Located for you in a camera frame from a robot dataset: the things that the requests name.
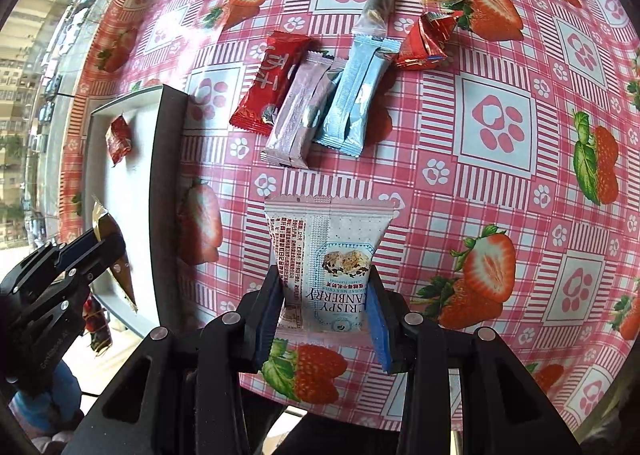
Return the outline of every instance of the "green leaf print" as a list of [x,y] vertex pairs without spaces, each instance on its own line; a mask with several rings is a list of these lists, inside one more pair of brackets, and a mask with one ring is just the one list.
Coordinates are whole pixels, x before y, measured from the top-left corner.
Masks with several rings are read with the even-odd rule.
[[273,343],[271,343],[271,352],[269,353],[270,358],[279,358],[283,355],[287,350],[287,345],[289,341],[281,340],[280,338],[274,338]]
[[270,358],[262,365],[262,377],[273,390],[293,399],[300,401],[293,390],[293,365],[280,358]]
[[600,205],[598,193],[596,189],[596,152],[590,146],[581,143],[575,143],[574,149],[574,171],[578,179],[578,185],[587,197],[594,204]]
[[589,115],[584,112],[575,112],[574,114],[575,130],[578,132],[578,140],[582,144],[589,144]]

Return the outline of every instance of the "dark snack bar wrapper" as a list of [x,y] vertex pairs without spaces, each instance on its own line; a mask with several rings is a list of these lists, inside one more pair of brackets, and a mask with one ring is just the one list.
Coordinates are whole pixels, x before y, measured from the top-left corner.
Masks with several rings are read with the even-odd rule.
[[386,22],[393,8],[394,0],[367,0],[351,33],[385,37]]
[[295,67],[310,43],[309,36],[273,31],[267,39],[267,48],[255,80],[229,123],[243,130],[269,135],[289,90]]
[[122,115],[116,117],[109,125],[105,138],[107,150],[115,166],[131,151],[131,129]]
[[402,42],[396,66],[405,70],[429,70],[447,58],[444,46],[462,13],[424,13]]

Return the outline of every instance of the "table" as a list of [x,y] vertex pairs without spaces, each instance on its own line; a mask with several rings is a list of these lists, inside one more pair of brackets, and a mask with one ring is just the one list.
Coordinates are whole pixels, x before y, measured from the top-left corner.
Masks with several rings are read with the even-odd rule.
[[[501,313],[492,311],[498,317],[487,319],[473,304],[462,315],[499,332],[576,428],[637,332],[629,323],[613,330],[609,315],[622,297],[634,296],[638,275],[640,129],[626,92],[637,85],[638,36],[618,0],[473,0],[474,12],[493,8],[491,16],[502,18],[489,28],[473,21],[475,32],[456,30],[444,67],[387,76],[371,115],[378,131],[359,159],[314,145],[311,171],[261,162],[265,138],[229,127],[228,118],[255,75],[265,36],[273,29],[309,34],[346,57],[364,1],[266,0],[216,41],[202,19],[220,0],[113,0],[66,131],[61,238],[81,232],[72,198],[87,113],[156,82],[184,89],[193,102],[182,130],[180,196],[195,189],[194,180],[204,183],[198,189],[216,194],[223,229],[218,261],[177,260],[191,326],[233,310],[260,287],[270,264],[263,200],[271,193],[395,199],[398,216],[374,262],[386,286],[422,311],[420,289],[436,275],[455,278],[450,250],[465,250],[465,237],[495,224],[514,245],[514,258],[505,260],[513,262],[513,290]],[[505,12],[511,27],[500,25]],[[396,0],[388,35],[403,38],[420,13],[418,0]],[[510,40],[487,40],[507,29]],[[478,282],[465,276],[467,285]],[[299,346],[289,341],[287,350]],[[404,378],[383,374],[370,347],[331,348],[348,365],[333,381],[334,403],[288,399],[261,374],[243,375],[241,383],[321,415],[399,429]],[[280,390],[296,397],[294,381],[287,384]],[[454,376],[450,390],[460,428]]]

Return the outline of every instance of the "light blue snack bar wrapper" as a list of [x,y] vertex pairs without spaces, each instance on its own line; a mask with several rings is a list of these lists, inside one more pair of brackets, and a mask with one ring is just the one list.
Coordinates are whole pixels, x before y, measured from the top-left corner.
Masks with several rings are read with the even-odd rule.
[[370,101],[401,42],[356,35],[340,84],[316,142],[359,157],[364,146]]

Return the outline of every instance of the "blue gripper pad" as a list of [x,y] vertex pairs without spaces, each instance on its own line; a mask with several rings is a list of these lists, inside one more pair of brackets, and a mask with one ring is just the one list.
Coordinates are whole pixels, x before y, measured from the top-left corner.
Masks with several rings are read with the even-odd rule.
[[369,273],[369,282],[367,284],[367,304],[365,307],[367,313],[367,321],[369,322],[369,331],[371,333],[371,341],[373,348],[376,350],[378,362],[382,365],[382,369],[391,374],[393,367],[392,356],[392,337],[390,336],[389,321],[391,328],[398,326],[398,320],[391,309],[390,302],[385,294],[385,288],[382,285],[380,275],[375,265],[371,265]]

